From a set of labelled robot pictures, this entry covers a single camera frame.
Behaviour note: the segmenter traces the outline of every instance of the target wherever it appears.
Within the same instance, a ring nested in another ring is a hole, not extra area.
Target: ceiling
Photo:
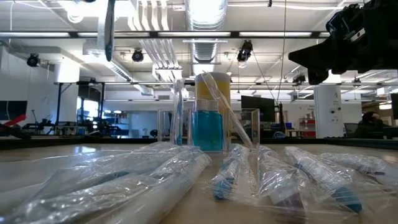
[[[39,9],[36,7],[60,7],[56,0],[42,1],[1,1],[0,2],[0,30],[78,30],[96,31],[97,18],[85,17],[81,22],[74,24],[69,22],[67,12],[64,9]],[[267,1],[230,0],[224,30],[266,30],[266,31],[325,31],[325,23],[338,10],[313,10],[314,7],[336,7],[345,6],[355,2],[363,3],[363,0],[288,0],[287,6],[306,7],[303,9],[285,9],[282,7],[285,1],[273,0],[274,6],[267,7]],[[169,0],[168,22],[172,30],[186,30],[186,18],[184,0]],[[127,25],[127,18],[120,17],[115,23],[115,30],[130,30]],[[179,64],[182,66],[184,78],[192,76],[192,58],[190,46],[182,42],[183,39],[173,39],[173,45]],[[321,42],[315,39],[253,39],[254,55],[248,60],[245,68],[238,69],[236,53],[243,44],[243,39],[228,39],[228,43],[220,44],[215,71],[231,72],[233,82],[254,82],[263,81],[264,78],[270,82],[292,81],[297,72],[305,72],[304,68],[290,73],[298,65],[288,60],[287,54],[294,50],[309,47]],[[83,56],[83,39],[13,39],[14,46],[55,46],[73,54],[84,61],[85,69],[81,70],[81,76],[96,77],[98,81],[117,81],[116,75],[100,63],[94,63]],[[141,47],[137,39],[116,39],[114,58],[128,70],[135,80],[153,82],[155,81],[152,72],[152,62],[144,54],[144,61],[134,63],[131,59],[136,47]],[[347,72],[341,76],[343,82],[351,82],[356,74]],[[381,82],[386,79],[397,78],[396,71],[388,71],[374,75],[366,79],[366,82]],[[112,90],[130,90],[129,86],[112,86]],[[250,86],[239,86],[240,89],[248,89]],[[353,87],[342,87],[347,90]],[[369,86],[363,90],[373,91],[375,87]]]

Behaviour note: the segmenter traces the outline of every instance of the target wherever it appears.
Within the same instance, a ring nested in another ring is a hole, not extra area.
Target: blue liquid
[[[208,140],[212,151],[223,150],[223,117],[216,111],[209,111],[210,134]]]
[[[202,150],[210,150],[207,142],[209,127],[209,112],[196,111],[193,115],[193,145],[199,146]]]

